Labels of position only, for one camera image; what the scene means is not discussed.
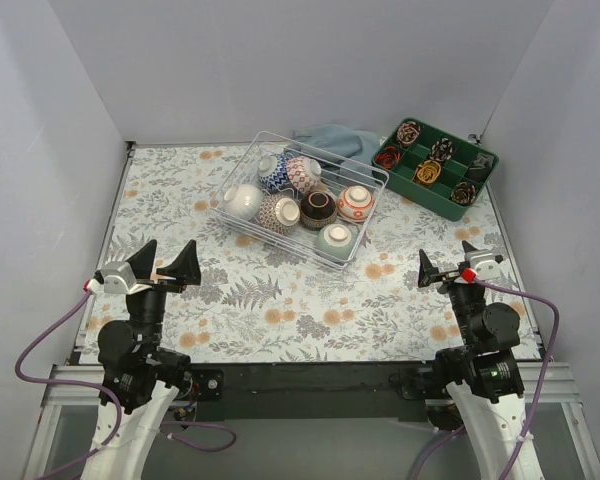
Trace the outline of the plain white ribbed bowl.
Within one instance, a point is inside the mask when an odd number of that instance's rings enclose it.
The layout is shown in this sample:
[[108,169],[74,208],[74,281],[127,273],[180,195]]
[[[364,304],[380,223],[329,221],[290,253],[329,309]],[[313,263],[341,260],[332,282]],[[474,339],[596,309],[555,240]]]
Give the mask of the plain white ribbed bowl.
[[259,212],[263,198],[263,192],[254,185],[234,185],[224,194],[224,211],[235,218],[250,221]]

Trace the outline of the brown floral pattern bowl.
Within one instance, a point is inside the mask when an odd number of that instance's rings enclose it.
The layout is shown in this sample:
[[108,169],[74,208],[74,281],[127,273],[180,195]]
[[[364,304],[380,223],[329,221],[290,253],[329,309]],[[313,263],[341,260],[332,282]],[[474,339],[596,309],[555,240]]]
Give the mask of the brown floral pattern bowl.
[[300,207],[283,194],[266,196],[259,208],[259,223],[265,229],[288,236],[299,223]]

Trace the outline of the red diamond pattern bowl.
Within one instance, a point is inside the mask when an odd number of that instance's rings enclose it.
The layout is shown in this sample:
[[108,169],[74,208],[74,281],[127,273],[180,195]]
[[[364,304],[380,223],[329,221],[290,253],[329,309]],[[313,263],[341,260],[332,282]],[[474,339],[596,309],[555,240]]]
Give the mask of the red diamond pattern bowl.
[[286,172],[292,187],[301,195],[311,192],[321,181],[321,166],[311,157],[298,156],[288,160]]

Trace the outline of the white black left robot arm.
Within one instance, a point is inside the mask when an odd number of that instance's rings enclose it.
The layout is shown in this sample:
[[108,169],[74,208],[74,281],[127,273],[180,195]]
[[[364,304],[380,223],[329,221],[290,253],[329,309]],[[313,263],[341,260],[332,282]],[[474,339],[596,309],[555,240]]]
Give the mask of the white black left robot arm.
[[84,479],[140,478],[169,406],[192,390],[189,356],[161,341],[168,294],[201,282],[196,243],[189,241],[161,268],[154,266],[156,249],[151,240],[94,275],[104,293],[124,296],[129,317],[110,321],[98,334],[105,390],[91,444],[96,452],[86,460]]

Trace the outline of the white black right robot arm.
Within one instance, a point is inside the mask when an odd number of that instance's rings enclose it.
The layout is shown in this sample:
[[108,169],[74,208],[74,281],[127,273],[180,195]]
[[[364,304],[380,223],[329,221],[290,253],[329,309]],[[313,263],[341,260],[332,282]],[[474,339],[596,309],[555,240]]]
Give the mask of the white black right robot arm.
[[520,344],[520,315],[488,303],[479,280],[501,276],[503,257],[462,243],[464,260],[453,270],[435,267],[419,251],[418,286],[433,284],[449,297],[462,344],[435,354],[432,383],[453,400],[483,479],[542,479],[527,419],[524,385],[512,348]]

